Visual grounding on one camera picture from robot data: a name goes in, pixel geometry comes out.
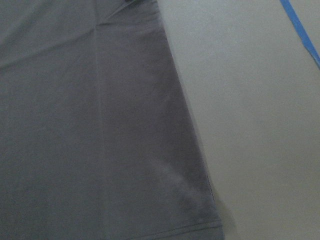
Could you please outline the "brown t-shirt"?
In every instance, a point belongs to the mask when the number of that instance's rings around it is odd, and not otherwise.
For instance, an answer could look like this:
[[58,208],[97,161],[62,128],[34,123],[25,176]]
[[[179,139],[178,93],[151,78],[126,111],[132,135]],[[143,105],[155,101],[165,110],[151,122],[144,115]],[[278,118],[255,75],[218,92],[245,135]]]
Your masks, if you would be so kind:
[[1,1],[0,237],[224,238],[156,0]]

